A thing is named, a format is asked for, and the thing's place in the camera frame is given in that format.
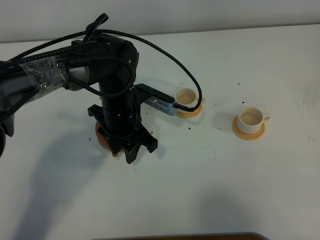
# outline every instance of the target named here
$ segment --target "orange saucer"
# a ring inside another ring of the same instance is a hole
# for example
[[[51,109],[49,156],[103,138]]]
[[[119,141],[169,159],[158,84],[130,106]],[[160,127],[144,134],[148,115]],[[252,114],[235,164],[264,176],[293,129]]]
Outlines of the orange saucer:
[[[266,131],[266,125],[264,123],[262,123],[260,130],[257,131],[256,133],[254,133],[254,134],[243,133],[237,127],[237,119],[238,119],[238,116],[236,116],[232,122],[232,129],[233,129],[235,135],[237,135],[239,138],[242,138],[244,140],[257,140],[257,139],[261,138]]]
[[[104,137],[98,132],[98,129],[101,127],[100,123],[99,122],[96,122],[95,124],[95,134],[96,134],[96,137],[98,138],[98,142],[101,144],[102,147],[104,147],[105,149],[110,150],[110,147],[108,145],[108,143],[106,142],[106,140],[104,139]],[[116,154],[113,154],[112,153],[112,156],[114,157],[117,157],[118,156],[118,153]]]

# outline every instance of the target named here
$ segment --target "black cable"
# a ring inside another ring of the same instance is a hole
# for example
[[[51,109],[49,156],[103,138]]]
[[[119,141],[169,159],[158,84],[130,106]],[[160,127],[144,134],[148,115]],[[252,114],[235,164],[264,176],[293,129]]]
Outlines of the black cable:
[[[32,54],[32,53],[34,53],[36,51],[41,50],[41,49],[47,48],[47,47],[49,47],[49,46],[51,46],[53,44],[57,44],[57,43],[60,43],[60,42],[63,42],[65,40],[69,40],[69,39],[74,39],[74,38],[83,36],[85,34],[86,34],[85,31],[81,31],[81,32],[77,32],[77,33],[74,33],[74,34],[70,34],[70,35],[67,35],[67,36],[63,36],[63,37],[57,38],[55,40],[52,40],[52,41],[46,42],[44,44],[41,44],[39,46],[36,46],[34,48],[31,48],[31,49],[29,49],[29,50],[27,50],[27,51],[15,56],[15,57],[13,57],[13,58],[11,58],[9,61],[21,59],[21,58],[23,58],[23,57],[25,57],[27,55],[30,55],[30,54]]]
[[[28,102],[34,95],[38,93],[37,89],[26,93],[15,105],[13,105],[8,111],[0,116],[0,124],[2,124],[6,119],[10,118],[16,111],[19,110],[26,102]]]
[[[96,95],[101,96],[101,97],[106,97],[106,98],[119,97],[122,94],[126,93],[129,90],[129,88],[132,86],[134,81],[135,81],[134,78],[133,78],[133,74],[134,73],[133,73],[133,71],[131,69],[131,66],[126,61],[122,60],[121,58],[117,58],[117,57],[114,57],[114,56],[97,56],[97,57],[90,57],[90,60],[95,60],[95,61],[96,60],[111,60],[111,61],[114,61],[114,62],[121,63],[129,71],[129,80],[128,80],[127,84],[125,85],[125,87],[121,91],[116,92],[116,93],[106,93],[106,92],[101,92],[101,91],[95,90],[94,88],[88,86],[87,84],[84,84],[83,82],[79,81],[75,77],[71,77],[71,79],[70,79],[71,82],[74,82],[74,83],[78,84],[80,87],[90,91],[93,94],[96,94]]]
[[[179,62],[175,57],[173,57],[172,55],[170,55],[169,53],[167,53],[165,50],[161,49],[160,47],[154,45],[152,42],[149,42],[141,37],[138,37],[138,36],[135,36],[135,35],[131,35],[131,34],[128,34],[128,33],[125,33],[125,32],[121,32],[121,31],[115,31],[115,30],[105,30],[105,29],[98,29],[96,30],[97,33],[104,33],[104,34],[114,34],[114,35],[119,35],[119,36],[124,36],[124,37],[127,37],[127,38],[131,38],[131,39],[135,39],[135,40],[138,40],[144,44],[147,44],[149,45],[150,47],[158,50],[160,53],[166,55],[168,58],[170,58],[172,61],[174,61],[176,64],[179,65],[180,68],[182,68],[185,73],[191,78],[191,80],[194,82],[198,92],[199,92],[199,100],[198,100],[198,103],[196,104],[195,107],[186,107],[186,106],[183,106],[179,103],[174,103],[174,106],[181,109],[181,110],[184,110],[186,112],[193,112],[195,111],[196,109],[198,109],[198,107],[200,106],[201,104],[201,101],[202,101],[202,91],[201,91],[201,88],[200,88],[200,85],[199,83],[197,82],[197,80],[194,78],[194,76],[188,71],[188,69],[181,63]]]
[[[83,43],[83,44],[66,46],[66,47],[56,49],[56,50],[47,51],[47,52],[35,54],[32,56],[20,58],[20,59],[14,60],[14,61],[7,61],[6,63],[0,65],[0,70],[8,68],[8,67],[12,67],[12,66],[18,66],[20,64],[32,62],[32,61],[39,60],[39,59],[53,57],[56,55],[59,55],[60,57],[65,57],[65,56],[69,56],[71,54],[78,54],[78,53],[81,53],[89,48],[94,47],[97,44],[99,44],[99,43],[88,42],[88,43]]]
[[[101,96],[101,97],[105,97],[105,93],[104,92],[95,90],[94,88],[90,87],[87,84],[84,84],[82,81],[78,80],[77,78],[75,78],[73,76],[70,76],[70,80],[69,81],[73,82],[75,84],[78,84],[80,87],[88,90],[89,92],[91,92],[91,93],[93,93],[95,95],[98,95],[98,96]]]

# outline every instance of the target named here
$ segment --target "orange object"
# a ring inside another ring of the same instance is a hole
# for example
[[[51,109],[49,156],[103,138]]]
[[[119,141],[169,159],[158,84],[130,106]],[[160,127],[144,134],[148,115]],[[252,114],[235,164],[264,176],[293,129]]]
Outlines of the orange object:
[[[198,109],[196,109],[195,111],[192,111],[192,112],[189,112],[189,113],[182,113],[182,112],[177,112],[176,115],[180,118],[183,118],[183,119],[191,119],[191,118],[194,118],[196,116],[199,115],[199,113],[201,112],[202,110],[202,104],[200,104],[200,106],[198,107]]]
[[[100,127],[101,127],[100,123],[99,123],[99,122],[96,122],[96,124],[95,124],[95,135],[96,135],[96,137],[98,138],[98,141],[99,141],[99,143],[101,144],[101,146],[111,152],[108,143],[106,142],[106,140],[104,139],[104,137],[98,132],[98,129],[99,129]],[[113,153],[112,153],[112,156],[117,157],[117,156],[118,156],[118,153],[116,153],[116,154],[113,154]]]
[[[242,138],[244,140],[257,140],[261,138],[266,131],[266,125],[263,123],[259,131],[257,131],[256,133],[254,134],[243,133],[237,127],[237,119],[238,119],[238,116],[236,116],[232,122],[232,129],[239,138]]]

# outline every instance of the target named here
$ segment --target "coffee stain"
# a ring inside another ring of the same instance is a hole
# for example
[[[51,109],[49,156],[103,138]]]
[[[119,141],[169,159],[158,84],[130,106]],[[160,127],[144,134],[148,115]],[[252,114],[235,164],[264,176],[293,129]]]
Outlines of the coffee stain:
[[[309,140],[310,142],[320,143],[320,137],[312,137],[312,136],[309,136],[309,137],[308,137],[308,140]]]
[[[302,109],[310,120],[320,121],[320,104],[318,99],[305,96],[301,101]]]

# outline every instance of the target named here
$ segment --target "white wall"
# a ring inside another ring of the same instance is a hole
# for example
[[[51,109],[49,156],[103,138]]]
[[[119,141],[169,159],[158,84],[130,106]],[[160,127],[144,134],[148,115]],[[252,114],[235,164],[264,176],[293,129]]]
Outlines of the white wall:
[[[4,1],[0,5],[0,42],[80,32],[104,12],[110,18],[103,28],[133,34],[320,22],[320,0]]]

